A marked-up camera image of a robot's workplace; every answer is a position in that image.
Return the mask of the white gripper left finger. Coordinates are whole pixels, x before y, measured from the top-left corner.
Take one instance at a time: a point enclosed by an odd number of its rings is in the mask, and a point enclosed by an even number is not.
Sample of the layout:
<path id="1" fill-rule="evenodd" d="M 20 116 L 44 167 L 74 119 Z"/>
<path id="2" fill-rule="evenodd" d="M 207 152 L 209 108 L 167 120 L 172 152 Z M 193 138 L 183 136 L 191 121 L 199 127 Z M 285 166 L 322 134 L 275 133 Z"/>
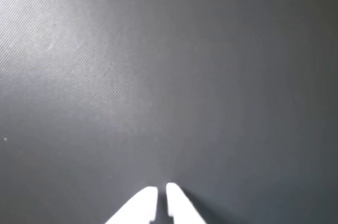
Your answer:
<path id="1" fill-rule="evenodd" d="M 149 224 L 156 219 L 158 188 L 147 186 L 132 196 L 105 224 Z"/>

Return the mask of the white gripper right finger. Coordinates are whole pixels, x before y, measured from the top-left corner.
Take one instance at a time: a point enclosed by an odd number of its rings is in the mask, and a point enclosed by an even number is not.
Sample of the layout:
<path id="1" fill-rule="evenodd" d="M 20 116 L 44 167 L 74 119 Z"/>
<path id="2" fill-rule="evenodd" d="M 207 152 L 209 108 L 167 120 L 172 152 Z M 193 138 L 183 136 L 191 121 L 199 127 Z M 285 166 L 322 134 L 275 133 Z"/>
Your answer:
<path id="1" fill-rule="evenodd" d="M 206 224 L 191 200 L 173 182 L 166 185 L 167 211 L 175 224 Z"/>

